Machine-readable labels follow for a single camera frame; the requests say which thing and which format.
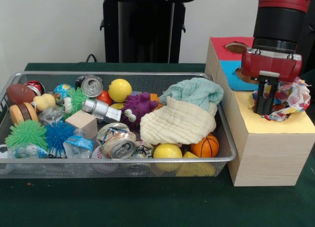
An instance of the white wall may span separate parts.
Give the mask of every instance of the white wall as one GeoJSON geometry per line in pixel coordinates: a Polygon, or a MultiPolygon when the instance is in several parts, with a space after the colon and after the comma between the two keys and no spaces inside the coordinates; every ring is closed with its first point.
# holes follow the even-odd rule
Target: white wall
{"type": "MultiPolygon", "coordinates": [[[[180,62],[204,63],[209,36],[252,36],[258,0],[187,3],[180,62]]],[[[0,0],[0,88],[28,62],[105,60],[102,0],[0,0]]]]}

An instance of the green spiky ball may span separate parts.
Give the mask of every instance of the green spiky ball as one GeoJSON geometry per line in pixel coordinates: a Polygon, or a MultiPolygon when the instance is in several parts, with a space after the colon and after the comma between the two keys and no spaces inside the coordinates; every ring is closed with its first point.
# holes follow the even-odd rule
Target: green spiky ball
{"type": "Polygon", "coordinates": [[[26,120],[19,125],[10,127],[11,134],[5,139],[8,148],[21,143],[35,144],[45,151],[48,150],[46,143],[46,128],[34,120],[26,120]]]}
{"type": "Polygon", "coordinates": [[[67,95],[71,98],[72,112],[71,114],[65,115],[66,119],[69,118],[71,115],[74,115],[75,113],[77,113],[79,110],[81,110],[82,102],[88,99],[88,97],[84,95],[84,93],[82,92],[81,88],[77,88],[77,90],[72,88],[67,91],[67,95]]]}

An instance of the orange basketball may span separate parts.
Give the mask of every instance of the orange basketball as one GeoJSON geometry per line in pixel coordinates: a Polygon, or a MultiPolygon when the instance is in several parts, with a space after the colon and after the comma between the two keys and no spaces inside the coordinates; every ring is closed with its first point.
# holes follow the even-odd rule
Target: orange basketball
{"type": "Polygon", "coordinates": [[[198,144],[190,145],[191,152],[200,158],[215,157],[219,151],[219,141],[211,133],[198,144]]]}

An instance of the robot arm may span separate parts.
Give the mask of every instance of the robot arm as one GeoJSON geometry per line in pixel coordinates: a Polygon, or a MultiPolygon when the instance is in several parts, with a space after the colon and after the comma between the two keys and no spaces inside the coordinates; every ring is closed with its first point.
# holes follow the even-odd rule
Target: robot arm
{"type": "Polygon", "coordinates": [[[242,55],[242,73],[259,81],[255,112],[269,115],[279,81],[293,82],[302,57],[295,54],[311,0],[259,0],[254,41],[242,55]],[[264,84],[272,89],[264,98],[264,84]]]}

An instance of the plastic water bottle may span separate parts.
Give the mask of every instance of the plastic water bottle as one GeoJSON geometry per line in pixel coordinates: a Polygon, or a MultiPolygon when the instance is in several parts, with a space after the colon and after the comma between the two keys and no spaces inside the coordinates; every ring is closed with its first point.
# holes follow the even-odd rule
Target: plastic water bottle
{"type": "Polygon", "coordinates": [[[76,129],[73,136],[69,137],[63,147],[69,159],[87,159],[93,152],[93,141],[85,138],[83,129],[76,129]]]}

